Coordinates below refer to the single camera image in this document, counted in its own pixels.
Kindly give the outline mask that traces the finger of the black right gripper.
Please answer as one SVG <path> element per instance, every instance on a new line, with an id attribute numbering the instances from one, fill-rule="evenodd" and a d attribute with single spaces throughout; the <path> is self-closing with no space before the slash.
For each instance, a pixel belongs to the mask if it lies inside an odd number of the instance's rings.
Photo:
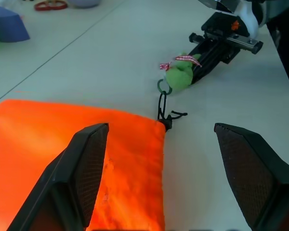
<path id="1" fill-rule="evenodd" d="M 196 46 L 192 51 L 190 51 L 189 55 L 193 56 L 197 60 L 213 60 L 214 55 L 212 49 L 214 48 L 213 45 L 203 46 L 199 45 Z"/>
<path id="2" fill-rule="evenodd" d="M 208 52 L 203 53 L 198 61 L 200 65 L 194 64 L 192 67 L 192 84 L 208 75 L 219 64 L 226 53 L 227 48 L 212 48 Z"/>

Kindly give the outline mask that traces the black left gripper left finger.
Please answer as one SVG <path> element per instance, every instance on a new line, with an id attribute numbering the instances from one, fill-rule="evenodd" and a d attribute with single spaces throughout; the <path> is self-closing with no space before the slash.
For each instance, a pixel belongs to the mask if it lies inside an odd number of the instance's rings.
<path id="1" fill-rule="evenodd" d="M 109 125 L 85 127 L 51 161 L 7 231 L 86 231 L 99 192 Z"/>

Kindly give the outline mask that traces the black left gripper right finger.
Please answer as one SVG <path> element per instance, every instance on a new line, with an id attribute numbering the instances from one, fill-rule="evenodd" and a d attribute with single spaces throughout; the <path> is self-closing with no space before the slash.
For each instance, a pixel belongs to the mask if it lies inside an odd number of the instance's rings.
<path id="1" fill-rule="evenodd" d="M 289 165 L 258 133 L 214 126 L 226 177 L 252 231 L 289 231 Z"/>

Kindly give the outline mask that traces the green plush toy with ribbon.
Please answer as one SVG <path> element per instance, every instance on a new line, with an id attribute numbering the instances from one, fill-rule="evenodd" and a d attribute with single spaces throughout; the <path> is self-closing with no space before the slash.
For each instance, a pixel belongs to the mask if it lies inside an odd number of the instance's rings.
<path id="1" fill-rule="evenodd" d="M 160 70 L 165 71 L 164 78 L 168 86 L 175 91 L 182 91 L 192 84 L 193 65 L 200 65 L 198 60 L 187 53 L 176 56 L 168 63 L 159 65 Z"/>

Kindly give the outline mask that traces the orange fabric pouch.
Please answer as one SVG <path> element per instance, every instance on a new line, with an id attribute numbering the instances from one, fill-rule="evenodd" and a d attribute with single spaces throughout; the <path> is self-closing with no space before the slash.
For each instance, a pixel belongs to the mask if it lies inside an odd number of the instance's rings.
<path id="1" fill-rule="evenodd" d="M 0 231 L 47 165 L 85 127 L 107 123 L 101 184 L 86 231 L 165 231 L 165 125 L 123 111 L 65 103 L 0 103 Z"/>

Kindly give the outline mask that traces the lavender bowl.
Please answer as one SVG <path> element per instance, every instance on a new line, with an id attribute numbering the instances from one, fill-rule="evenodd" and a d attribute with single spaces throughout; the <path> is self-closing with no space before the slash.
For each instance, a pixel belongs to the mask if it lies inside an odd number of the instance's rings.
<path id="1" fill-rule="evenodd" d="M 75 8 L 92 8 L 98 6 L 102 0 L 67 0 Z"/>

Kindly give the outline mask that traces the blue rounded block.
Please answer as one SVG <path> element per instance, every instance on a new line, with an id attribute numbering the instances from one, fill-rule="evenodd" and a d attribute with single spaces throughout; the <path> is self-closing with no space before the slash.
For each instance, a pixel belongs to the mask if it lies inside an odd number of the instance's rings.
<path id="1" fill-rule="evenodd" d="M 29 39 L 20 15 L 0 6 L 0 42 L 14 43 Z"/>

